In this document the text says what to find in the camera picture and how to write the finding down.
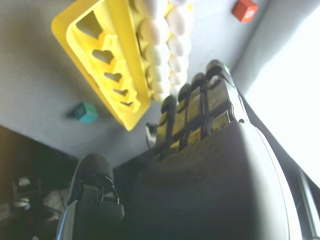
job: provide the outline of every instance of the white egg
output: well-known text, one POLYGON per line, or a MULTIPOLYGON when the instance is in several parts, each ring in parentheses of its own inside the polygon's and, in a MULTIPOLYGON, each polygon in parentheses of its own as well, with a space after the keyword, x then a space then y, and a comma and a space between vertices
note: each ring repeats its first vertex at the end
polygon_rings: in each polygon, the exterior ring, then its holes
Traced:
POLYGON ((191 39, 189 36, 172 35, 166 44, 170 52, 177 57, 187 56, 191 52, 191 39))
POLYGON ((174 7, 166 16, 170 32, 174 35, 186 35, 193 28, 193 16, 186 7, 174 7))
POLYGON ((184 86, 184 84, 176 85, 171 83, 170 93, 171 95, 177 97, 179 95, 180 89, 184 86))
POLYGON ((168 40, 169 27, 164 18, 145 19, 140 26, 139 34, 149 44, 162 44, 168 40))
POLYGON ((169 59, 169 67, 173 72, 186 72, 189 66, 188 56, 172 55, 169 59))
POLYGON ((175 6, 184 6, 190 4, 192 0, 169 0, 169 2, 175 6))
POLYGON ((134 0, 137 11, 146 18, 163 18, 168 8, 168 0, 134 0))
POLYGON ((169 76, 170 82, 175 85, 183 85, 187 82, 187 79, 188 79, 188 75, 185 71, 182 71, 182 72, 172 71, 169 76))
POLYGON ((153 100, 155 100, 156 102, 162 104, 162 102, 166 99, 166 97, 168 97, 170 95, 170 92, 164 92, 164 93, 158 93, 155 92, 152 95, 153 100))
POLYGON ((152 64, 148 68, 147 74, 153 81, 165 82, 169 78, 170 68, 167 63, 162 65, 152 64))
POLYGON ((151 83, 151 88, 156 93, 161 93, 161 94, 169 92, 170 86, 171 86, 171 83, 169 81, 169 78, 165 81, 152 81, 151 83))
POLYGON ((144 50, 144 58, 155 65, 165 64, 169 61, 170 51, 165 43, 148 45, 144 50))

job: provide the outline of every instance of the teal cube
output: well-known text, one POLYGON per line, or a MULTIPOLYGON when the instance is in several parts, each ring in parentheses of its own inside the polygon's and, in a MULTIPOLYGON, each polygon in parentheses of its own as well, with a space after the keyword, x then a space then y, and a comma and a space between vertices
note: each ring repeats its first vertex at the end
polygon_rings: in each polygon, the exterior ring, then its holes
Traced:
POLYGON ((74 110, 73 115, 78 122, 84 124, 91 124, 98 118, 98 112, 95 106, 82 102, 74 110))

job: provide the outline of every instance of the yellow egg carton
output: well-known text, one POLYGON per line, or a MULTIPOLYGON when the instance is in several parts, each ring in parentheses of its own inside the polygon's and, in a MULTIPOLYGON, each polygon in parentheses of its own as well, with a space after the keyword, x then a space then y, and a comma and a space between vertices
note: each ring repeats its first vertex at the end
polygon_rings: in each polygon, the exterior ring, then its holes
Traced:
POLYGON ((51 24, 86 81, 128 131, 147 111, 153 94, 146 75, 150 64, 142 57, 147 43, 137 34, 142 20, 133 0, 77 0, 51 24))

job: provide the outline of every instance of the red cube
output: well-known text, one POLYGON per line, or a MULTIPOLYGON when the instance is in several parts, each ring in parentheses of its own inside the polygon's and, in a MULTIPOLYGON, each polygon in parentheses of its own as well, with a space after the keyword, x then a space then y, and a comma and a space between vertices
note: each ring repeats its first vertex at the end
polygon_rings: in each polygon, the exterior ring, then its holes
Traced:
POLYGON ((258 5, 251 0, 239 0, 232 13, 241 22, 250 22, 258 10, 258 5))

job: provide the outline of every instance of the green object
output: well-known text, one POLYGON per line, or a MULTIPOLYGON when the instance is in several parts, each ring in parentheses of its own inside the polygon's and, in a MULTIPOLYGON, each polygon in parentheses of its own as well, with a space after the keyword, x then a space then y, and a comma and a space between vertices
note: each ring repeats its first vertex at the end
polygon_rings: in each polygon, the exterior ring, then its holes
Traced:
POLYGON ((98 118, 98 112, 95 106, 82 102, 74 110, 73 115, 78 122, 91 124, 98 118))

